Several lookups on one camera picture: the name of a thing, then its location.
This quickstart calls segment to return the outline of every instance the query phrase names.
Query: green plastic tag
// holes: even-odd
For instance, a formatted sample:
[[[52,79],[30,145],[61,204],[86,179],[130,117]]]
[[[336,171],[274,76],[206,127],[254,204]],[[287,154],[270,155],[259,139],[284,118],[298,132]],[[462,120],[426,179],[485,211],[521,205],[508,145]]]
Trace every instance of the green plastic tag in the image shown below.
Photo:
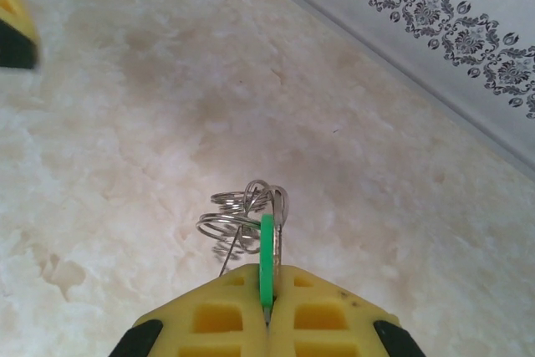
[[[260,304],[264,310],[273,309],[273,215],[263,215],[260,221]]]

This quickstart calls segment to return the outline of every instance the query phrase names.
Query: decorative wallpaper border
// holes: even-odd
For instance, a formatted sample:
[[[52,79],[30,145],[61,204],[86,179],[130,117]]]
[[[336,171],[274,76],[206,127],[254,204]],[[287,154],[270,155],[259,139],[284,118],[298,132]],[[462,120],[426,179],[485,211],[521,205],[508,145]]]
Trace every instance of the decorative wallpaper border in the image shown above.
[[[392,23],[405,25],[414,38],[427,40],[429,49],[466,69],[494,95],[509,95],[513,108],[527,108],[535,119],[535,46],[515,48],[518,35],[498,35],[499,22],[487,14],[471,15],[471,4],[455,7],[451,0],[369,0],[377,12],[388,13]]]

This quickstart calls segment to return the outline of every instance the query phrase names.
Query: yellow object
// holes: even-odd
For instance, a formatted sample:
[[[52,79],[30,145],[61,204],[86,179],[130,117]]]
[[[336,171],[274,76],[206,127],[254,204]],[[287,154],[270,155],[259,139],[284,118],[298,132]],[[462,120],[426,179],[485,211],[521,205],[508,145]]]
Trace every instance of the yellow object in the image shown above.
[[[38,42],[24,0],[0,0],[0,67],[34,68]]]
[[[269,328],[250,264],[138,319],[111,357],[423,356],[406,344],[389,354],[384,325],[408,334],[394,315],[302,269],[283,265],[281,275]]]

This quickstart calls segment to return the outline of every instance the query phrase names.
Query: marble floor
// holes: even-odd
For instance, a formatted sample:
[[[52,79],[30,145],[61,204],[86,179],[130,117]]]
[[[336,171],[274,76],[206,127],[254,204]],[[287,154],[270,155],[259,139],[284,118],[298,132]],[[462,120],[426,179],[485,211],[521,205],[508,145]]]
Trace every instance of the marble floor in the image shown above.
[[[107,356],[217,275],[196,219],[263,178],[285,263],[433,357],[535,355],[535,184],[289,0],[28,0],[0,73],[0,344]]]

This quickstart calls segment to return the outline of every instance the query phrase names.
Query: black rubber pad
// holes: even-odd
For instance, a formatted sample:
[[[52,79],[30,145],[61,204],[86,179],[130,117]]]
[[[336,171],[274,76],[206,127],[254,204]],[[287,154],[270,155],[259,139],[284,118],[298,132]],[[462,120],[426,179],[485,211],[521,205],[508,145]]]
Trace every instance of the black rubber pad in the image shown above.
[[[375,321],[374,327],[390,357],[425,357],[406,330],[386,321]]]
[[[37,45],[11,25],[0,20],[0,67],[35,69],[37,64]]]
[[[163,327],[160,320],[152,319],[129,329],[110,357],[147,357]]]

